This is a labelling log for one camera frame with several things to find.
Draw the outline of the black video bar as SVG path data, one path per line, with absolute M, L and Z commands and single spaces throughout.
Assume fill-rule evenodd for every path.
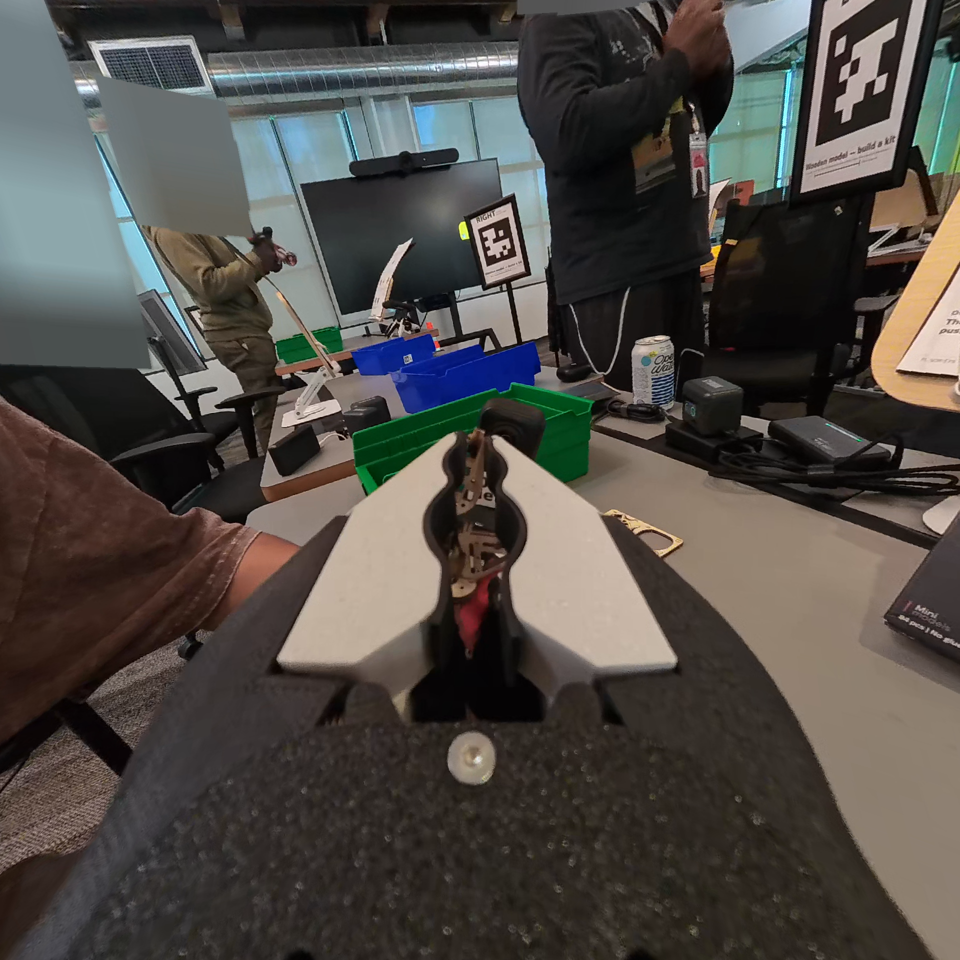
M 426 151 L 402 150 L 395 155 L 354 160 L 349 163 L 349 173 L 357 179 L 406 177 L 450 167 L 459 160 L 460 153 L 456 148 Z

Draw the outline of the white desk stand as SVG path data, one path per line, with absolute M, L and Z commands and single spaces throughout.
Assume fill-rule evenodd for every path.
M 317 340 L 313 333 L 306 327 L 286 296 L 276 288 L 275 294 L 287 312 L 290 314 L 294 323 L 306 342 L 311 346 L 316 354 L 315 358 L 319 360 L 320 366 L 315 370 L 312 379 L 298 396 L 294 403 L 294 410 L 283 415 L 282 426 L 298 426 L 307 422 L 315 421 L 320 417 L 329 416 L 340 409 L 338 401 L 320 400 L 321 390 L 334 379 L 341 379 L 345 376 L 340 364 L 335 361 L 325 346 Z

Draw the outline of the small blue plastic bin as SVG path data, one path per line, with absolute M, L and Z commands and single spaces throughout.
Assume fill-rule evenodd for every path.
M 356 371 L 365 377 L 388 376 L 405 367 L 430 359 L 437 343 L 429 333 L 395 337 L 354 348 L 351 359 Z

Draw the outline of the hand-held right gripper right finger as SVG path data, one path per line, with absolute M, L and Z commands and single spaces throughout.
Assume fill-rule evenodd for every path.
M 503 599 L 519 630 L 518 668 L 548 700 L 573 684 L 678 666 L 606 518 L 507 440 L 490 444 L 498 507 L 519 514 Z

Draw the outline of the small green plastic bin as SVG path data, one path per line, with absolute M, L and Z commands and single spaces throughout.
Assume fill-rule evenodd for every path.
M 323 346 L 328 354 L 333 355 L 342 352 L 343 337 L 340 327 L 328 326 L 317 328 L 311 331 L 311 335 L 316 342 Z M 298 333 L 292 337 L 276 341 L 275 350 L 278 362 L 281 365 L 291 365 L 317 358 L 314 347 L 308 342 L 303 333 Z

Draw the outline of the person's left forearm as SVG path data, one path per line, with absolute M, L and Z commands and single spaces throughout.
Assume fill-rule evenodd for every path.
M 258 533 L 247 547 L 230 583 L 203 629 L 215 630 L 281 570 L 301 547 L 284 538 Z

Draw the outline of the black product box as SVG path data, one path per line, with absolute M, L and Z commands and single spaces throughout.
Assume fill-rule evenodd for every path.
M 946 528 L 883 617 L 906 639 L 959 663 L 959 519 Z

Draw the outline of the small framed tag sign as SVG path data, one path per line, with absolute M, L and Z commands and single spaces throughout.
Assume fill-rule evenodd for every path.
M 513 284 L 530 278 L 532 270 L 516 195 L 509 194 L 466 214 L 463 223 L 482 288 L 506 290 L 515 342 L 519 345 L 523 335 Z

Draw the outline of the large green plastic bin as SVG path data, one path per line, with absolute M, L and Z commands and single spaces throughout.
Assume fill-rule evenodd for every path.
M 355 472 L 364 492 L 372 494 L 444 436 L 470 433 L 490 400 L 524 403 L 545 416 L 537 462 L 547 473 L 569 483 L 589 471 L 594 404 L 566 392 L 513 384 L 509 390 L 480 393 L 369 427 L 352 438 Z

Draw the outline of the wooden model assembly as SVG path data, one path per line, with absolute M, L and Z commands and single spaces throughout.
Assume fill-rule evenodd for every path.
M 465 436 L 462 484 L 455 492 L 455 532 L 448 551 L 449 589 L 462 607 L 474 601 L 508 569 L 512 546 L 500 530 L 511 530 L 510 507 L 503 491 L 508 462 L 495 435 L 480 427 Z

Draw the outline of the round wooden table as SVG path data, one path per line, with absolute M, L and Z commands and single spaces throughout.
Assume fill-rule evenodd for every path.
M 910 406 L 958 413 L 955 379 L 898 366 L 948 289 L 959 264 L 959 206 L 954 199 L 872 351 L 871 373 L 888 396 Z

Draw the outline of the large blue plastic bin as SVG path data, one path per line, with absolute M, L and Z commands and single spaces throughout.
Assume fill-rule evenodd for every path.
M 390 379 L 405 412 L 413 415 L 490 390 L 506 392 L 514 384 L 533 386 L 541 369 L 534 342 L 491 354 L 474 343 L 406 365 Z

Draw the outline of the large framed tag sign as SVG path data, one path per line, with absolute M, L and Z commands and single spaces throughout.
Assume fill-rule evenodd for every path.
M 901 187 L 942 1 L 814 1 L 788 203 Z

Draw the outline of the small red object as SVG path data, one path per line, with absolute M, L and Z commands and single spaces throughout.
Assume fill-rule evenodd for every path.
M 501 575 L 493 573 L 455 609 L 455 621 L 467 661 L 485 656 L 500 640 Z

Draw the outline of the black power bank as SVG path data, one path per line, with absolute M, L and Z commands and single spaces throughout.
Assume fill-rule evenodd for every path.
M 773 420 L 767 428 L 776 442 L 797 462 L 834 472 L 876 472 L 890 469 L 894 454 L 883 445 L 841 427 L 822 416 L 807 415 Z

